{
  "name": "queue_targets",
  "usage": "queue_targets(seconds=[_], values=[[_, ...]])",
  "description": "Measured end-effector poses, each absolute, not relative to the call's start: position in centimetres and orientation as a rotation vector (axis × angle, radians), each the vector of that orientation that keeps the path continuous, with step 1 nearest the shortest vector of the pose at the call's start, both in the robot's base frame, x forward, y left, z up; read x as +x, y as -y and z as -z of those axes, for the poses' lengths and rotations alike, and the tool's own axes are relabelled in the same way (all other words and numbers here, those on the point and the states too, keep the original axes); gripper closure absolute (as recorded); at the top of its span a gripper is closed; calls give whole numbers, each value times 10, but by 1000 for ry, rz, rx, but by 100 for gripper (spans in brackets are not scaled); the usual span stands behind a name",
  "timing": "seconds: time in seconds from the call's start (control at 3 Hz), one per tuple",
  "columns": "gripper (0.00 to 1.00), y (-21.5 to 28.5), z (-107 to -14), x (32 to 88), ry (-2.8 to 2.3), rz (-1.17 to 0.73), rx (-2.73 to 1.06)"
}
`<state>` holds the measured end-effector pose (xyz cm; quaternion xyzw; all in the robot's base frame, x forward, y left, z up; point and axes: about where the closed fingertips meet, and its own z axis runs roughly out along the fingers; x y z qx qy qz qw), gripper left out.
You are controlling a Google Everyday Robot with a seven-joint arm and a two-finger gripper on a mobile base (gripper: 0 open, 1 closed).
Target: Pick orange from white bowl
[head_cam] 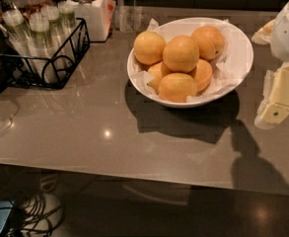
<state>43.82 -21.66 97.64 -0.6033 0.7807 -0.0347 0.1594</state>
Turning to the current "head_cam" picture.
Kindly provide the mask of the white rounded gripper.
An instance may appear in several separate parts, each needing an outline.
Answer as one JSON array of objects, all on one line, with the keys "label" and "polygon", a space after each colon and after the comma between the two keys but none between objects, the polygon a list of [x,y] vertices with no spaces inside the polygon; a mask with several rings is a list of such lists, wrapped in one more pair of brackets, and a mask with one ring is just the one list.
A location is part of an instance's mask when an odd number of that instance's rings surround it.
[{"label": "white rounded gripper", "polygon": [[252,37],[257,44],[270,44],[272,54],[286,61],[276,71],[267,70],[263,84],[263,100],[254,120],[261,129],[272,129],[289,116],[289,1]]}]

